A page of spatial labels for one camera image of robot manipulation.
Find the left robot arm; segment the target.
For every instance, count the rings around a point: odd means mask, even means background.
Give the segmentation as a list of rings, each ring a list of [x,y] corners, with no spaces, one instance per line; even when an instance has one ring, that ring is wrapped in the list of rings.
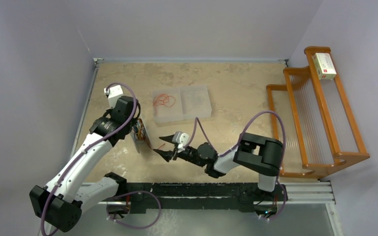
[[[135,97],[118,95],[108,101],[111,108],[93,122],[83,144],[69,162],[43,187],[36,185],[29,193],[34,213],[41,219],[43,236],[51,227],[68,232],[82,213],[99,201],[109,197],[121,201],[127,195],[126,186],[121,184],[125,179],[117,174],[108,174],[96,184],[82,187],[99,160],[131,132],[136,121],[134,114],[140,112]]]

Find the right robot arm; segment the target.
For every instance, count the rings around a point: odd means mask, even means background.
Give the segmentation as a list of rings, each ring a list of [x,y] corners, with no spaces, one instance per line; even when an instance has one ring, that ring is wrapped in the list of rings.
[[[205,173],[213,178],[220,178],[232,169],[243,166],[259,174],[256,190],[259,198],[268,200],[276,193],[284,155],[284,144],[277,139],[244,133],[235,148],[222,155],[208,142],[197,148],[189,146],[189,135],[181,131],[160,139],[174,145],[174,149],[169,151],[154,149],[166,162],[183,159],[204,167]]]

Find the grey plastic cable spool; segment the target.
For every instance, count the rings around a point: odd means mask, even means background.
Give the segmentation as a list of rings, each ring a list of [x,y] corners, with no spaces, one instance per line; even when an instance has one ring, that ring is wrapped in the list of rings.
[[[131,126],[131,136],[137,153],[141,153],[143,146],[152,148],[149,134],[141,118],[136,119]]]

